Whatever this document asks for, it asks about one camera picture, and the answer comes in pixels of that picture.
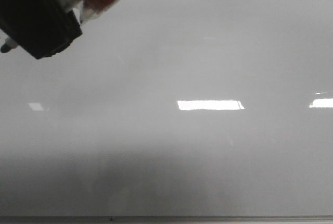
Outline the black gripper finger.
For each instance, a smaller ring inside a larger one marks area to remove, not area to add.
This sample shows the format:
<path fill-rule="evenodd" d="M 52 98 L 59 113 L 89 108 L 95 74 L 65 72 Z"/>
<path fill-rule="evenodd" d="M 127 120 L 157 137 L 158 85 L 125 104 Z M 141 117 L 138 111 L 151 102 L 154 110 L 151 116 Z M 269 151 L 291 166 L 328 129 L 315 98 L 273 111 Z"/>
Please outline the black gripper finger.
<path fill-rule="evenodd" d="M 73 11 L 57 0 L 1 0 L 1 53 L 20 46 L 35 59 L 51 57 L 82 35 Z"/>

